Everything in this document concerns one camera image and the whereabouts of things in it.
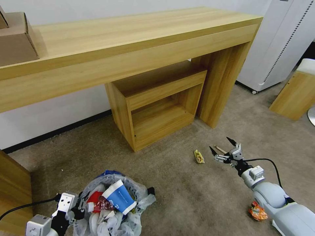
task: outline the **metal stand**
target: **metal stand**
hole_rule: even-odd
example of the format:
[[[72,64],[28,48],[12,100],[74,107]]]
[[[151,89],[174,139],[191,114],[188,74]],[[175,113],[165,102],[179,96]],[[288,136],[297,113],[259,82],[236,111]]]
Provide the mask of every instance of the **metal stand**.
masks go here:
[[[312,107],[307,112],[307,117],[309,121],[315,126],[315,107]]]

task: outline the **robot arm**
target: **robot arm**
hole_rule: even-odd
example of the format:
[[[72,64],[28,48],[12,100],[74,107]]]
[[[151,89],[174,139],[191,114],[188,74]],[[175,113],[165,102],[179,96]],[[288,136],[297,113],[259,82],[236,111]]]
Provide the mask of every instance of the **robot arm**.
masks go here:
[[[272,225],[282,236],[315,236],[315,214],[307,207],[297,204],[281,186],[265,181],[264,170],[252,167],[243,159],[241,144],[227,137],[234,146],[224,155],[218,155],[210,147],[216,161],[230,164],[238,171],[245,185],[253,191],[255,201],[265,209]]]
[[[35,215],[26,225],[26,236],[64,236],[69,225],[84,218],[84,208],[74,194],[63,193],[52,218]]]

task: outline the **gray carpet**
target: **gray carpet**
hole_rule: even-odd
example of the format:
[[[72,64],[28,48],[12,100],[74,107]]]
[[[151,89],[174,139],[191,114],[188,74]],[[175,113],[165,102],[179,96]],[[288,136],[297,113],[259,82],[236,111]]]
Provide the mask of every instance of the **gray carpet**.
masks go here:
[[[315,127],[306,115],[294,122],[268,110],[283,85],[257,95],[235,85],[215,129],[196,119],[137,153],[108,116],[10,156],[32,172],[34,201],[57,192],[79,193],[105,169],[154,186],[157,202],[141,217],[143,236],[280,235],[269,220],[248,216],[251,191],[235,169],[213,160],[208,146],[230,150],[229,136],[242,143],[245,158],[273,159],[287,194],[315,211]],[[205,164],[195,162],[195,149]],[[277,183],[269,162],[255,164],[265,169],[268,181]],[[34,213],[48,216],[55,208],[55,203],[44,204]]]

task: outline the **black baseboard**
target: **black baseboard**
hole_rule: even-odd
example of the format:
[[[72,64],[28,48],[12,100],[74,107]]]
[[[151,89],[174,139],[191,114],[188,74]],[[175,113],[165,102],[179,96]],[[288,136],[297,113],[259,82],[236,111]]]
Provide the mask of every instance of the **black baseboard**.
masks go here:
[[[88,117],[86,119],[83,119],[83,120],[80,120],[80,121],[77,121],[73,124],[70,124],[70,125],[67,125],[65,127],[62,127],[62,128],[59,128],[59,129],[56,129],[56,130],[53,130],[51,132],[48,132],[48,133],[45,133],[45,134],[42,134],[40,136],[37,136],[35,138],[32,138],[32,139],[29,139],[29,140],[26,140],[24,142],[21,142],[19,144],[16,144],[16,145],[13,145],[11,147],[8,147],[8,148],[5,148],[3,149],[3,151],[6,153],[6,154],[9,154],[11,152],[14,152],[14,151],[17,151],[21,148],[25,148],[27,146],[30,146],[30,145],[33,145],[33,144],[36,144],[36,143],[39,143],[41,141],[44,141],[46,139],[49,139],[55,135],[59,135],[61,133],[64,133],[66,131],[69,131],[69,130],[72,130],[74,128],[77,128],[79,126],[82,126],[82,125],[85,125],[87,123],[90,123],[92,121],[95,121],[95,120],[98,120],[100,118],[103,118],[105,116],[108,116],[108,115],[111,115],[112,113],[112,110],[107,110],[107,111],[104,111],[104,112],[101,112],[99,114],[96,114],[94,116],[91,116],[91,117]]]

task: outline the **black cable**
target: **black cable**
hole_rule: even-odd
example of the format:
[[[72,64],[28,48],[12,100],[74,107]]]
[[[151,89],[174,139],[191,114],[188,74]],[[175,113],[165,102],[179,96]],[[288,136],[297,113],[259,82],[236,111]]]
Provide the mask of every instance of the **black cable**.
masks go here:
[[[51,199],[42,200],[42,201],[39,201],[39,202],[33,202],[33,203],[30,203],[30,204],[25,204],[25,205],[22,205],[22,206],[15,207],[15,208],[13,208],[11,210],[8,210],[5,213],[3,213],[0,216],[0,220],[2,220],[3,217],[5,217],[7,214],[9,214],[9,213],[11,213],[12,211],[15,211],[15,210],[19,210],[19,209],[22,209],[22,208],[25,208],[25,207],[30,207],[30,206],[34,206],[34,205],[38,205],[38,204],[42,204],[42,203],[52,202],[52,201],[58,202],[60,200],[60,196],[61,196],[61,194],[57,194],[55,197],[53,197]]]
[[[244,160],[244,161],[245,161],[245,162],[249,162],[249,161],[258,161],[258,160],[270,161],[270,162],[273,164],[274,168],[276,169],[276,173],[277,173],[277,178],[278,178],[279,186],[282,188],[281,181],[280,181],[280,176],[279,176],[279,172],[278,172],[277,166],[276,166],[276,164],[275,164],[271,159],[268,159],[268,158],[256,158],[256,159],[250,159],[250,160]]]

